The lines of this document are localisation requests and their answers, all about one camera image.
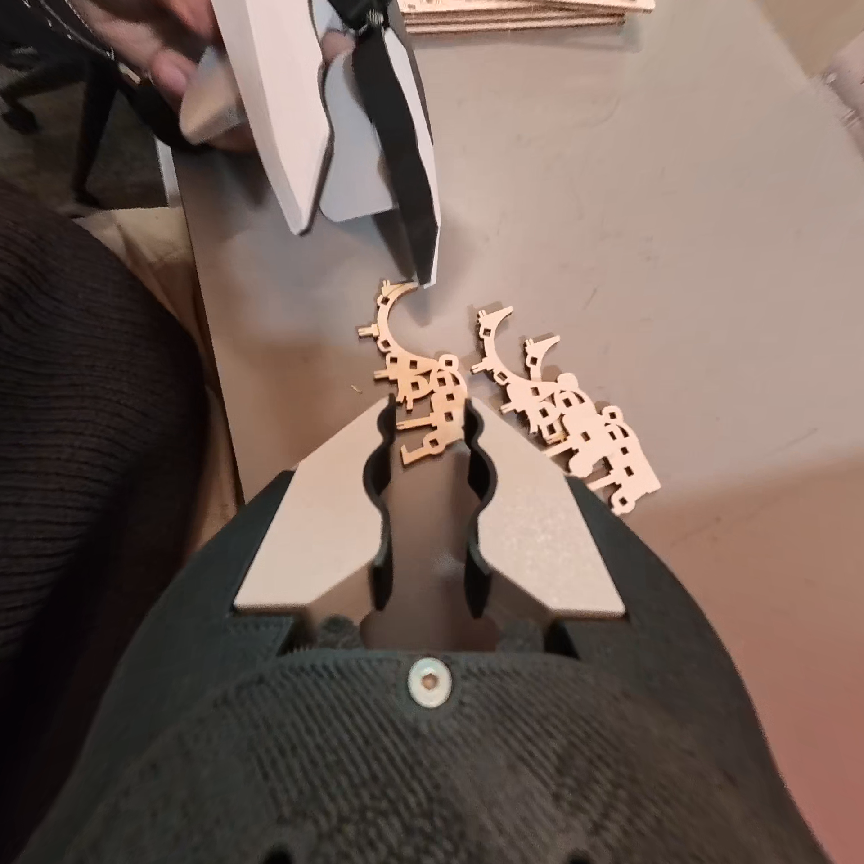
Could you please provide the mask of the person's left hand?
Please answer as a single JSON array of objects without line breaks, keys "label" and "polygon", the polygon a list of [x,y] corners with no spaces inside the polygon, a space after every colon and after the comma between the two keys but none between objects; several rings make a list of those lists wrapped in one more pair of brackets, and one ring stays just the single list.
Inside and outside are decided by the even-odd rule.
[{"label": "person's left hand", "polygon": [[144,69],[172,107],[180,103],[196,70],[196,57],[221,40],[210,1],[144,2],[138,21],[148,28]]}]

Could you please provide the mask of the stack of wooden puzzle sheets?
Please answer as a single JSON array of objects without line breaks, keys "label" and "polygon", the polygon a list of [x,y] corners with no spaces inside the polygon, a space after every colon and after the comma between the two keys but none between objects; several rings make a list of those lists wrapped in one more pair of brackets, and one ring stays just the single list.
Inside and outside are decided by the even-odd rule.
[{"label": "stack of wooden puzzle sheets", "polygon": [[621,26],[654,1],[399,1],[408,32],[450,36]]}]

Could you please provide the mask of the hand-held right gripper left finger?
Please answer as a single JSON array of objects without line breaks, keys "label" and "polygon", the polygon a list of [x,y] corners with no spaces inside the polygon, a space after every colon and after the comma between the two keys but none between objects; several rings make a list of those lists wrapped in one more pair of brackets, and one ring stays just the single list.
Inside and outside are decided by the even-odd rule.
[{"label": "hand-held right gripper left finger", "polygon": [[340,429],[293,472],[234,599],[248,614],[363,621],[393,589],[395,398]]}]

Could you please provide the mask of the person's left forearm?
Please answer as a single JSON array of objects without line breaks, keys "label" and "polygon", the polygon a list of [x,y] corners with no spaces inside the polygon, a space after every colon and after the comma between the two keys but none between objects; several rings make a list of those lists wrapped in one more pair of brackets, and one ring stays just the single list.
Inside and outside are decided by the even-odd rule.
[{"label": "person's left forearm", "polygon": [[133,86],[143,77],[128,68],[66,1],[2,1],[2,41],[34,49],[42,59],[92,60],[107,64]]}]

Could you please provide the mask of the black chair base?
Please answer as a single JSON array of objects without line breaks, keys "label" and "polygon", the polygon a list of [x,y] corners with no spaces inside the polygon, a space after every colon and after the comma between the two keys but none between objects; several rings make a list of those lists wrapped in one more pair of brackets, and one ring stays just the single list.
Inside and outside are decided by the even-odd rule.
[{"label": "black chair base", "polygon": [[36,115],[23,105],[23,99],[58,91],[82,83],[84,95],[81,122],[70,181],[72,202],[85,211],[103,210],[99,199],[88,189],[102,138],[118,93],[129,96],[131,85],[117,64],[93,55],[59,54],[42,57],[37,49],[14,37],[2,34],[2,66],[23,76],[2,87],[2,121],[22,135],[40,129]]}]

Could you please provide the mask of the dark knitted sweater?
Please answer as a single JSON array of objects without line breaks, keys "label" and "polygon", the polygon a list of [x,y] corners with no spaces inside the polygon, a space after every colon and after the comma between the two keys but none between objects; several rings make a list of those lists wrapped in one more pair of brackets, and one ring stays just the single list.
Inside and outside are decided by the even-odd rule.
[{"label": "dark knitted sweater", "polygon": [[207,434],[197,346],[85,228],[2,181],[2,686],[52,596],[161,583]]}]

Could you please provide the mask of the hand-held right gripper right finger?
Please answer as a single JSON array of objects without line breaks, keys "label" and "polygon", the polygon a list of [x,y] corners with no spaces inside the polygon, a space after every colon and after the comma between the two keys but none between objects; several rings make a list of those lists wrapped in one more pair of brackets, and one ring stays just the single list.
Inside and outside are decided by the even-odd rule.
[{"label": "hand-held right gripper right finger", "polygon": [[464,407],[464,590],[476,620],[618,620],[615,587],[565,474],[480,401]]}]

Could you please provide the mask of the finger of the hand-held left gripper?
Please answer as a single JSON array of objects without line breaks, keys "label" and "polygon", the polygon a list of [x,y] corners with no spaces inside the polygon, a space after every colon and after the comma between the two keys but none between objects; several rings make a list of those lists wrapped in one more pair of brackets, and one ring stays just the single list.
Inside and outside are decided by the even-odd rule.
[{"label": "finger of the hand-held left gripper", "polygon": [[411,273],[432,286],[441,224],[434,139],[398,3],[316,2],[316,31],[353,41],[323,73],[332,153],[319,208],[332,222],[397,210]]},{"label": "finger of the hand-held left gripper", "polygon": [[255,146],[293,234],[314,218],[332,137],[321,41],[340,29],[328,1],[214,1]]}]

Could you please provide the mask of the grey desk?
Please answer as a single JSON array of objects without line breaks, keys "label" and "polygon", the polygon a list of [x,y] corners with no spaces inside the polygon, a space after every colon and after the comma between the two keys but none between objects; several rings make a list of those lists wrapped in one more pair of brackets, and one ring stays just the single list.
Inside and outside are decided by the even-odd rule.
[{"label": "grey desk", "polygon": [[662,484],[629,518],[729,646],[777,750],[861,748],[862,160],[749,2],[634,36],[416,49],[442,203],[415,351],[558,333]]}]

